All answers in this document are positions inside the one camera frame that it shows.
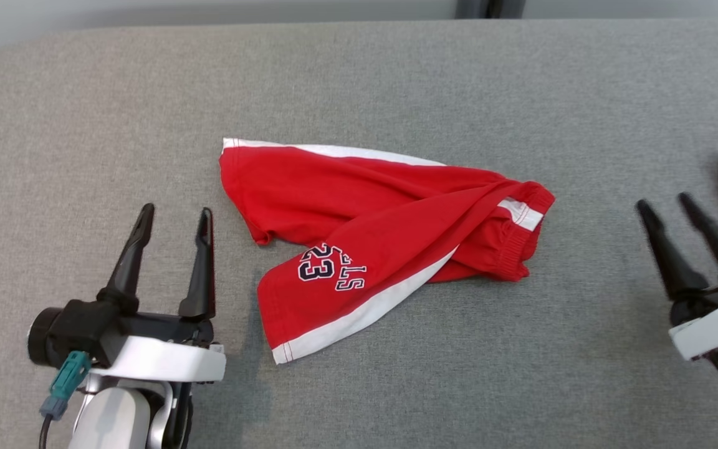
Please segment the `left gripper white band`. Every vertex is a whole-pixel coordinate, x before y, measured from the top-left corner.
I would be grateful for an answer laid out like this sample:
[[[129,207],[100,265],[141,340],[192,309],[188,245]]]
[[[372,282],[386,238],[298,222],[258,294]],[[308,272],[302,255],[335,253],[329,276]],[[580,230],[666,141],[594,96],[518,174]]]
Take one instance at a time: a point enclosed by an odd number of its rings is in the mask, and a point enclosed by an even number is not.
[[[154,204],[143,205],[108,284],[97,293],[97,301],[114,305],[122,315],[138,312],[136,289],[155,213]],[[180,383],[222,381],[227,357],[222,347],[211,348],[214,331],[208,321],[216,315],[213,235],[212,211],[204,207],[194,236],[196,257],[188,293],[180,301],[179,316],[146,313],[128,317],[129,335],[116,360],[107,369],[94,367],[90,374]]]

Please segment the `grey metal post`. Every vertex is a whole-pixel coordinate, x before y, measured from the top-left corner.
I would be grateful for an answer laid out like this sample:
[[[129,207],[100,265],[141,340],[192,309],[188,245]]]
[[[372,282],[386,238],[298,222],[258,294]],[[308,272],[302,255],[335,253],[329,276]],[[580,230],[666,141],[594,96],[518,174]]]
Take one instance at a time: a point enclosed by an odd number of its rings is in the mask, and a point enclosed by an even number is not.
[[[519,19],[527,0],[456,0],[456,19]]]

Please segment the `red shorts white stripes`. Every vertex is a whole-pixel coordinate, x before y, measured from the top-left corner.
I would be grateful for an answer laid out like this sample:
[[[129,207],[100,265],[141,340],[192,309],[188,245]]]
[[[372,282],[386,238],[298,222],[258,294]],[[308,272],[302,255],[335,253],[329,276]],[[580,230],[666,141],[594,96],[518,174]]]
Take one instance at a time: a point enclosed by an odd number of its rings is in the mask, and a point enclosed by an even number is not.
[[[526,278],[555,202],[534,181],[348,146],[225,138],[219,166],[256,244],[303,247],[257,285],[279,365],[366,329],[427,283]]]

